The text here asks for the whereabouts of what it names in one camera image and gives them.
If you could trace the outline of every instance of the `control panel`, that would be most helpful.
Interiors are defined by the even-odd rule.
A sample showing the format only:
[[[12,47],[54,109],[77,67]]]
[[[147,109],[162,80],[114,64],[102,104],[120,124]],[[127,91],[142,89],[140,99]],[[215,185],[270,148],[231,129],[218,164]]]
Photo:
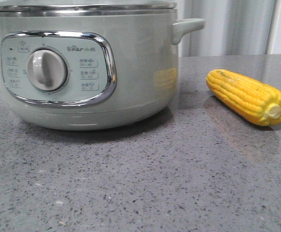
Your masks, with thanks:
[[[2,41],[1,63],[9,92],[34,105],[98,103],[111,96],[117,83],[110,44],[95,33],[14,33]]]

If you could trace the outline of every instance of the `chrome trim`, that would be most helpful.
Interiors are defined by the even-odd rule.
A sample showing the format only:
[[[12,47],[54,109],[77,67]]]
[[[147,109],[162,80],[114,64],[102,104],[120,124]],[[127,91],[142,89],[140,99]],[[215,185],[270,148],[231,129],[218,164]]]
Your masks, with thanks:
[[[35,12],[35,11],[113,11],[113,10],[153,10],[173,9],[176,3],[155,2],[153,4],[115,4],[97,3],[91,5],[0,5],[0,12]]]
[[[26,99],[21,96],[14,94],[8,87],[3,78],[6,88],[9,93],[15,97],[16,99],[25,102],[30,105],[41,106],[41,107],[53,107],[53,108],[65,108],[65,107],[79,107],[79,106],[87,106],[92,104],[97,104],[108,99],[112,93],[115,91],[117,86],[117,70],[116,64],[113,56],[113,52],[109,42],[102,36],[91,33],[91,32],[76,32],[76,31],[22,31],[17,33],[11,33],[7,35],[1,42],[8,38],[17,38],[17,37],[59,37],[59,38],[78,38],[78,39],[87,39],[95,41],[103,50],[104,58],[106,62],[107,68],[107,84],[103,91],[96,95],[95,97],[79,100],[79,101],[40,101],[40,100],[32,100]]]
[[[128,11],[35,11],[35,12],[0,12],[0,17],[54,17],[54,16],[109,16],[109,15],[151,15],[175,13],[176,9],[154,9],[154,10],[128,10]]]

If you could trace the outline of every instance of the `rotary knob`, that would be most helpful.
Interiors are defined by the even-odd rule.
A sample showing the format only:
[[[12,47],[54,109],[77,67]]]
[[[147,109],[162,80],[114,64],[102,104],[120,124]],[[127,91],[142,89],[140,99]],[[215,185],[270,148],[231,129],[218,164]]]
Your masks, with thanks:
[[[57,53],[41,49],[30,55],[27,62],[27,74],[36,88],[53,91],[65,83],[67,68],[64,60]]]

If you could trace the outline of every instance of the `stainless steel lid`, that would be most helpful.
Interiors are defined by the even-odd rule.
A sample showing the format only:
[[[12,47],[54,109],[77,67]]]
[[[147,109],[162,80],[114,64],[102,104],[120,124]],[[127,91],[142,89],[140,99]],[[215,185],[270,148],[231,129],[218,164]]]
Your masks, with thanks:
[[[116,11],[174,9],[176,3],[159,0],[7,0],[0,12]]]

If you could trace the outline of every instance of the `bear brand logo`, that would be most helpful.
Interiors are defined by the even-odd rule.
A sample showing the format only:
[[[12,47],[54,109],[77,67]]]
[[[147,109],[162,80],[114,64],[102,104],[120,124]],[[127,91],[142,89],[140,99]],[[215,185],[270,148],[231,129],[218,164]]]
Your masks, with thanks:
[[[76,45],[72,45],[70,47],[67,47],[67,51],[69,52],[81,52],[81,51],[85,51],[85,52],[95,52],[95,47],[91,47],[91,48],[79,48]]]

